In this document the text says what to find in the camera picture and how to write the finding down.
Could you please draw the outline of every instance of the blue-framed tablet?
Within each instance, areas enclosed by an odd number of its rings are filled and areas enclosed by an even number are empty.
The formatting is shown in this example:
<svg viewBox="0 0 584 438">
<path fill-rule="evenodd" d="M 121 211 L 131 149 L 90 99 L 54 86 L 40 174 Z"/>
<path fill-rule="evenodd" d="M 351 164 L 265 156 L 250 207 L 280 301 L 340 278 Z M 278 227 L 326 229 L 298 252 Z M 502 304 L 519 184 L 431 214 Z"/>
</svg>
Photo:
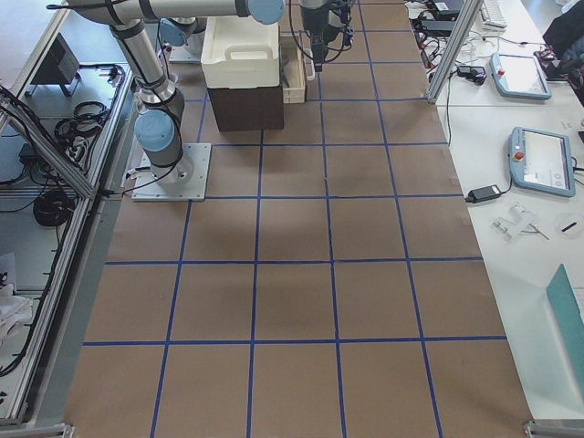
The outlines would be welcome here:
<svg viewBox="0 0 584 438">
<path fill-rule="evenodd" d="M 572 155 L 565 135 L 515 127 L 509 137 L 509 167 L 518 187 L 574 196 Z"/>
<path fill-rule="evenodd" d="M 496 89 L 502 96 L 546 100 L 551 90 L 536 57 L 495 53 L 490 60 Z"/>
</svg>

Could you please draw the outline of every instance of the black round object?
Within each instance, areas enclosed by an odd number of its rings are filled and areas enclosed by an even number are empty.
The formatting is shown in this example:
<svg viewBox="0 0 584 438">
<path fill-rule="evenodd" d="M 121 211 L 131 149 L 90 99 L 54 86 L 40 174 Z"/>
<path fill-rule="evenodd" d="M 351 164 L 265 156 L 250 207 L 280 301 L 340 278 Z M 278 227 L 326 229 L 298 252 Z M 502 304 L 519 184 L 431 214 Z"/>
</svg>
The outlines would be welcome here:
<svg viewBox="0 0 584 438">
<path fill-rule="evenodd" d="M 33 204 L 33 215 L 39 225 L 59 226 L 64 224 L 75 209 L 75 203 L 62 190 L 51 190 L 40 194 Z"/>
</svg>

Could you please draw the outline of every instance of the blue round cap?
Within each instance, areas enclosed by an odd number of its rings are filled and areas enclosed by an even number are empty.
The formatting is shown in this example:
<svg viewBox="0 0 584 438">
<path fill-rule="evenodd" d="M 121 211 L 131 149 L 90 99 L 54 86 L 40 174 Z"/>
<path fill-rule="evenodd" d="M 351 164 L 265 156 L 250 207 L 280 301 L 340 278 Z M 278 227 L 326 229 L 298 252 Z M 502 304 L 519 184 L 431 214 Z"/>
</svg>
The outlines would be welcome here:
<svg viewBox="0 0 584 438">
<path fill-rule="evenodd" d="M 168 18 L 161 20 L 161 38 L 171 46 L 182 47 L 186 44 L 186 35 Z"/>
<path fill-rule="evenodd" d="M 247 10 L 257 22 L 273 25 L 284 14 L 284 0 L 247 0 Z"/>
<path fill-rule="evenodd" d="M 148 152 L 166 149 L 174 138 L 171 116 L 159 109 L 141 114 L 134 124 L 134 133 L 142 148 Z"/>
</svg>

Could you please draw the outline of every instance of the white bin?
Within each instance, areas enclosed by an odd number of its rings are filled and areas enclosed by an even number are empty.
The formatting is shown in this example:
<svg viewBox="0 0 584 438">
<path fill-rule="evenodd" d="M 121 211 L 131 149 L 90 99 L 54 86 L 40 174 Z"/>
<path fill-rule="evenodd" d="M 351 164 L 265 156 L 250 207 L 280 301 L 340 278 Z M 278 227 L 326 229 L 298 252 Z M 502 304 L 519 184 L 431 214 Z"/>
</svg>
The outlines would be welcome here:
<svg viewBox="0 0 584 438">
<path fill-rule="evenodd" d="M 210 89 L 255 89 L 280 84 L 278 24 L 251 16 L 209 17 L 201 65 Z"/>
</svg>

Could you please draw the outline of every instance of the white screen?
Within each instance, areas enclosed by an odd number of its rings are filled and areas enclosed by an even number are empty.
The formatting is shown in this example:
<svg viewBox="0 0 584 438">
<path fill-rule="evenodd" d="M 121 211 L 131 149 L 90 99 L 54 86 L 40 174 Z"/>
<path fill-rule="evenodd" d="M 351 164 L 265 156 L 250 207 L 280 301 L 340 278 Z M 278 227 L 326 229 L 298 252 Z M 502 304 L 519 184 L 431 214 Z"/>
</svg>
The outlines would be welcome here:
<svg viewBox="0 0 584 438">
<path fill-rule="evenodd" d="M 532 57 L 509 57 L 499 55 L 505 71 L 503 79 L 509 91 L 543 94 L 545 89 L 539 77 L 536 61 Z"/>
<path fill-rule="evenodd" d="M 524 180 L 527 183 L 568 189 L 562 139 L 528 130 L 524 135 L 526 145 Z"/>
</svg>

